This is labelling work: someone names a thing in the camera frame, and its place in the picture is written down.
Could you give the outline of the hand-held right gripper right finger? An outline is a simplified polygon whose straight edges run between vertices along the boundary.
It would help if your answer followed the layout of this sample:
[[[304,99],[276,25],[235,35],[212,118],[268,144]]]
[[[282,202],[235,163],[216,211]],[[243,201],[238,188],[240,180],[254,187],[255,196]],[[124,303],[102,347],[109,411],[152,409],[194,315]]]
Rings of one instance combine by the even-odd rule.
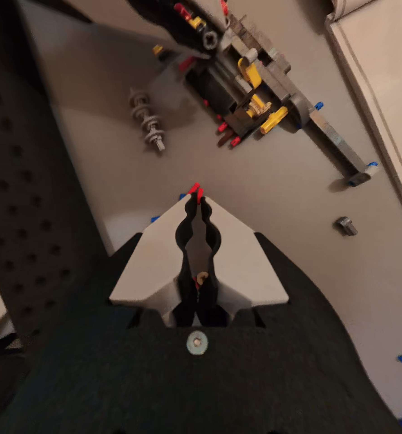
[[[283,284],[255,231],[211,198],[200,200],[210,247],[208,277],[200,286],[200,323],[226,327],[239,311],[286,304]]]

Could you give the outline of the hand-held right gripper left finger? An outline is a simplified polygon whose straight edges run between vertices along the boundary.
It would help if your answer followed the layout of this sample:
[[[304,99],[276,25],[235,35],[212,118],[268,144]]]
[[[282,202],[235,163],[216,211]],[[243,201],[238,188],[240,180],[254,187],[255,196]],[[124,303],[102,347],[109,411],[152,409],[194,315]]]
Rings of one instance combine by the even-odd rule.
[[[157,311],[166,327],[175,327],[173,310],[181,303],[178,276],[187,241],[177,243],[177,229],[197,211],[196,196],[185,196],[151,223],[129,258],[109,301],[113,305]]]

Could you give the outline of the grey lego axle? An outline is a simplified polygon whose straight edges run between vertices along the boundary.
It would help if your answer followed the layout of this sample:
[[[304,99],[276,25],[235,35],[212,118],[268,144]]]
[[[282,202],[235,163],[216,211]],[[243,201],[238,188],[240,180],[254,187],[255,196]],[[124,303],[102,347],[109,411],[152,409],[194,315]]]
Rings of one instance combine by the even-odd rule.
[[[152,107],[151,107],[151,109],[150,109],[150,114],[149,114],[149,116],[151,116],[151,115],[156,115],[156,114],[153,112]],[[144,120],[145,117],[148,117],[148,116],[137,116],[137,117],[133,117],[133,119],[135,119],[137,122],[139,122],[140,127],[141,127],[141,123],[143,122],[143,120]],[[161,122],[160,122],[160,125],[151,125],[149,129],[143,129],[143,128],[141,128],[141,129],[144,131],[145,136],[146,136],[146,134],[148,134],[148,133],[150,132],[150,130],[152,130],[152,129],[153,129],[153,130],[154,130],[154,129],[156,129],[156,130],[162,130],[162,129],[161,129]],[[164,145],[163,140],[156,140],[156,141],[154,141],[154,142],[146,142],[146,143],[147,143],[147,144],[151,144],[151,145],[156,146],[157,149],[158,149],[158,151],[164,151],[164,150],[165,150],[165,145]]]

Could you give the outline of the partly built lego chassis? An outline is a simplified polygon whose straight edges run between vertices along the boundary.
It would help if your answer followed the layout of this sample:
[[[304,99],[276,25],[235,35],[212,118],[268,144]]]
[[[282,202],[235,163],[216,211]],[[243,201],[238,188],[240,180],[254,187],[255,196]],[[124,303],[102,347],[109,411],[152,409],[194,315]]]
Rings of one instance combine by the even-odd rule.
[[[285,118],[317,134],[347,183],[369,181],[378,164],[366,164],[288,77],[291,65],[272,41],[228,1],[127,1],[144,19],[167,30],[196,55],[179,65],[186,83],[220,122],[218,147],[265,136]]]

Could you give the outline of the lego instruction booklet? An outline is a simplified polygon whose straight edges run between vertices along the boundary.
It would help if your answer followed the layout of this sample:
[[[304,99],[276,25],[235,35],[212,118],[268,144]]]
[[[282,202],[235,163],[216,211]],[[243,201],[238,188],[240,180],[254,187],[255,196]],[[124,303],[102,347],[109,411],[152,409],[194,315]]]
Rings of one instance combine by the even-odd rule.
[[[333,0],[326,29],[402,200],[402,0]]]

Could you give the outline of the dark grey lego connector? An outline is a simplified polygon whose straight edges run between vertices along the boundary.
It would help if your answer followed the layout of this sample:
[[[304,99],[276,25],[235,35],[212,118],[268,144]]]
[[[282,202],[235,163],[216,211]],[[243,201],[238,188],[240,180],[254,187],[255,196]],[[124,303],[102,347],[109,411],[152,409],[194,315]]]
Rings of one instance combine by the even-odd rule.
[[[337,227],[345,236],[356,236],[358,230],[354,226],[352,220],[347,217],[340,217],[334,222],[335,227]]]

